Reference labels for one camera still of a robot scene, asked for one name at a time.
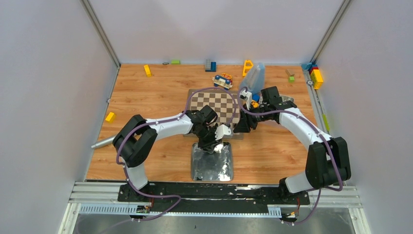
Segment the silver tray black pieces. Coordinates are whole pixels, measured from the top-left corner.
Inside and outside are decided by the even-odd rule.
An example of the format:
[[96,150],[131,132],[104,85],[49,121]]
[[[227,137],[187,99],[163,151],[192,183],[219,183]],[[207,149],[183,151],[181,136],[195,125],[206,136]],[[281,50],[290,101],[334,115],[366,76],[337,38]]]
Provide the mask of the silver tray black pieces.
[[229,142],[218,144],[212,153],[192,145],[191,178],[203,182],[229,182],[234,178],[233,154]]

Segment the translucent blue plastic container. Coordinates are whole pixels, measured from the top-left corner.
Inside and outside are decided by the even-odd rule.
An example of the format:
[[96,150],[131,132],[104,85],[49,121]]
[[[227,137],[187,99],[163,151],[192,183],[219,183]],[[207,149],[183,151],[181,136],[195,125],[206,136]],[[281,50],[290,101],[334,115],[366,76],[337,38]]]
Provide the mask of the translucent blue plastic container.
[[239,89],[243,87],[247,88],[248,92],[252,94],[259,93],[265,84],[265,65],[263,63],[257,63],[248,71],[239,85]]

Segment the grey cylinder tube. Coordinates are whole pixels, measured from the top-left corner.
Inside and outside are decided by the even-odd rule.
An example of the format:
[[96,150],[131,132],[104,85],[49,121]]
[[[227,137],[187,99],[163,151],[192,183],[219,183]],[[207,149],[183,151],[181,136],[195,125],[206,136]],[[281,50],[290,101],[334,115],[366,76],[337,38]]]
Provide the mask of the grey cylinder tube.
[[95,144],[91,146],[92,149],[99,149],[108,145],[111,145],[115,136],[111,136],[102,140],[97,141]]

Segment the red yellow blue block toy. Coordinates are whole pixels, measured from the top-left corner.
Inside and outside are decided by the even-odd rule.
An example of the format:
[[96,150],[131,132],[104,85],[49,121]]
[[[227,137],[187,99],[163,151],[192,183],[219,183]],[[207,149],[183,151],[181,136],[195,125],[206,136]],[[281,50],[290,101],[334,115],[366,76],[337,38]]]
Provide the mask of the red yellow blue block toy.
[[260,96],[258,94],[253,94],[252,95],[252,102],[250,104],[250,106],[252,108],[258,108],[259,107],[259,101],[260,101]]

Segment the colourful toy car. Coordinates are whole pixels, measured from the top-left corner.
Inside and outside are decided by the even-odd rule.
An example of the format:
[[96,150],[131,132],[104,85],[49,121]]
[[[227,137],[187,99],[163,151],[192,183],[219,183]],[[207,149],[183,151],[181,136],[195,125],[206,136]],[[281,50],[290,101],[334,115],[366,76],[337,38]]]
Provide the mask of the colourful toy car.
[[222,73],[220,75],[216,75],[212,78],[213,85],[215,87],[223,87],[225,90],[229,90],[233,86],[233,78],[232,75],[227,73]]

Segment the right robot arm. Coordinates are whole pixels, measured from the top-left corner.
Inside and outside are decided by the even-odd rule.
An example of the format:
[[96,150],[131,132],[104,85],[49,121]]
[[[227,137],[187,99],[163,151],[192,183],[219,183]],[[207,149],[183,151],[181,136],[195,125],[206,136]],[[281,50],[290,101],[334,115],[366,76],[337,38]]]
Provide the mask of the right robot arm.
[[240,88],[241,118],[234,132],[249,133],[259,122],[271,120],[291,132],[307,149],[305,170],[280,181],[280,201],[291,203],[303,191],[322,188],[341,191],[343,182],[351,177],[347,142],[316,127],[294,102],[282,99],[276,86],[262,89],[261,95],[258,107],[252,107],[252,93],[247,87]]

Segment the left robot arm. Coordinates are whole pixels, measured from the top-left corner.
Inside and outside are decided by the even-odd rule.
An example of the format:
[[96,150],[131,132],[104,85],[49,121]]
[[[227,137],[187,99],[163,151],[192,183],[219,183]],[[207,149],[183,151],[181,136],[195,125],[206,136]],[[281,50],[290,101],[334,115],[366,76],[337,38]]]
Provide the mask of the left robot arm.
[[212,122],[217,113],[208,105],[201,110],[185,110],[172,117],[146,119],[134,115],[112,140],[116,149],[116,162],[122,165],[131,196],[144,201],[149,196],[148,178],[144,162],[154,143],[175,135],[194,134],[198,137],[198,147],[212,153],[222,142],[219,126]]

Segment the silver tray white pieces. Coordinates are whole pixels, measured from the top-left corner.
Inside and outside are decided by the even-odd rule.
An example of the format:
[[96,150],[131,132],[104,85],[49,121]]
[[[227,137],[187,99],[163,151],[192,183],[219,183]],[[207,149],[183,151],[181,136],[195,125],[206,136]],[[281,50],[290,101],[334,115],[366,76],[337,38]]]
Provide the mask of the silver tray white pieces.
[[280,95],[282,102],[292,102],[294,103],[294,99],[290,96]]

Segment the wooden chessboard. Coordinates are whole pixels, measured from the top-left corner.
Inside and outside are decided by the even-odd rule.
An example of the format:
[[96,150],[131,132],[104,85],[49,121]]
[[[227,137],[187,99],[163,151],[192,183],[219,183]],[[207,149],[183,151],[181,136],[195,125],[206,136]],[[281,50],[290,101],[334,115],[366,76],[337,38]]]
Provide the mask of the wooden chessboard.
[[217,114],[218,117],[214,124],[216,123],[218,125],[226,124],[236,108],[236,112],[230,122],[230,129],[233,131],[234,124],[240,120],[240,110],[237,100],[234,101],[228,93],[221,90],[205,90],[192,96],[188,109],[201,110],[206,105],[211,107]]

